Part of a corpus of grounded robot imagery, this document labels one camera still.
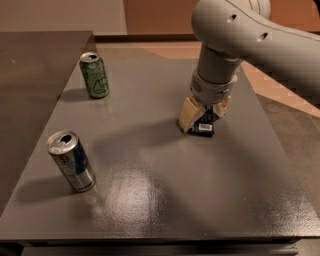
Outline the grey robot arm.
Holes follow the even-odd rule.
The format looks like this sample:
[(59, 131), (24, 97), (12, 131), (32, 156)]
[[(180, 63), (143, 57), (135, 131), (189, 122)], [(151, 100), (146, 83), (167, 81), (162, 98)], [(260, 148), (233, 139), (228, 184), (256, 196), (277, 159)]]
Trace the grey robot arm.
[(320, 103), (320, 36), (269, 20), (269, 0), (200, 0), (191, 25), (201, 42), (197, 68), (179, 117), (185, 133), (213, 130), (206, 113), (224, 115), (236, 69), (246, 61), (304, 98)]

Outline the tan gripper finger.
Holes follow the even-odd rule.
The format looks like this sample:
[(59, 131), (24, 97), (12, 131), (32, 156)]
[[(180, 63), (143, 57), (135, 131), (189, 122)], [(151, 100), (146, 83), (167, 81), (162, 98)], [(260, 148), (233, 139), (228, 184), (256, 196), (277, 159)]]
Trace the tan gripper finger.
[(182, 106), (179, 116), (179, 126), (184, 133), (194, 125), (205, 113), (203, 105), (194, 97), (188, 96)]
[(215, 104), (213, 106), (214, 113), (219, 118), (222, 118), (225, 115), (225, 113), (227, 111), (227, 107), (228, 107), (229, 102), (230, 102), (230, 99), (231, 99), (231, 97), (228, 96), (227, 98), (223, 99), (220, 103)]

